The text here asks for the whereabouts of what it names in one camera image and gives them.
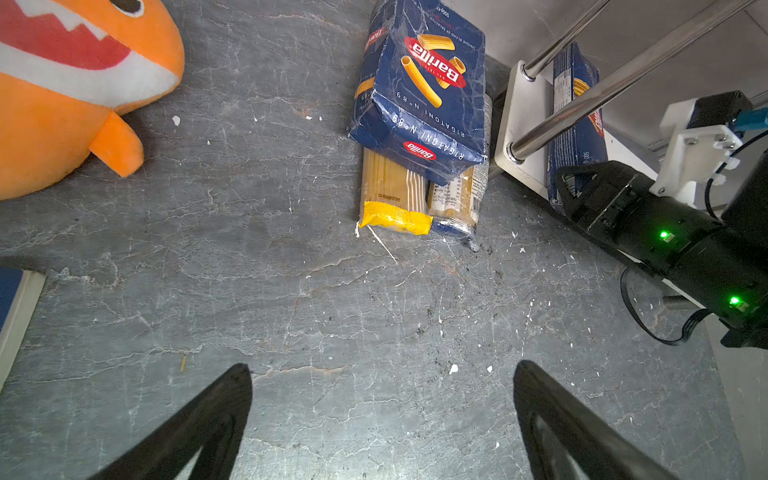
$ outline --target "red oval logo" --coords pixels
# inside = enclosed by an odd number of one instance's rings
[[[453,64],[445,57],[434,50],[427,50],[422,47],[418,40],[412,37],[406,37],[406,47],[408,52],[429,73],[454,87],[464,88],[467,81],[460,71],[456,70]]]
[[[406,150],[411,154],[414,154],[419,158],[423,158],[424,160],[429,161],[435,160],[435,154],[433,154],[432,151],[424,145],[420,145],[412,141],[406,141],[402,146],[405,147]]]

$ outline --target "barilla rigatoni box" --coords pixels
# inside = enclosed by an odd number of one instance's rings
[[[576,43],[571,43],[554,57],[554,111],[558,111],[574,98],[600,81],[600,72],[581,54]],[[598,164],[608,161],[603,132],[602,110],[582,118],[576,125],[559,134],[549,143],[547,190],[549,203],[563,211],[555,176],[558,168]],[[571,194],[578,196],[589,177],[571,177],[566,184]]]
[[[349,135],[446,185],[488,157],[485,36],[437,0],[374,7]]]

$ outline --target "metal rod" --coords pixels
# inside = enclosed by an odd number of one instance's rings
[[[569,27],[568,30],[552,45],[541,50],[533,60],[523,65],[523,74],[528,80],[533,81],[536,76],[544,70],[544,67],[549,65],[549,62],[552,61],[555,55],[565,48],[566,45],[571,43],[573,39],[576,38],[576,35],[581,33],[581,31],[584,30],[584,27],[589,25],[589,22],[594,20],[594,18],[597,17],[609,3],[611,3],[611,0],[598,0],[592,5],[592,8],[587,10],[581,18],[574,22],[573,25],[571,25],[571,27]]]
[[[616,98],[656,67],[683,51],[720,23],[741,12],[752,2],[754,0],[715,1],[626,65],[598,82],[582,96],[550,115],[515,143],[507,144],[507,152],[517,161],[523,161],[562,131],[573,127],[576,122]]]

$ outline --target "stuffed animal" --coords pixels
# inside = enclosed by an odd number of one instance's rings
[[[0,0],[0,200],[58,182],[89,152],[134,173],[144,149],[120,115],[183,71],[160,0]]]

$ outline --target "plush toy eye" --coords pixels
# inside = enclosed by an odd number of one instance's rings
[[[144,0],[109,0],[120,12],[138,18],[144,14]]]

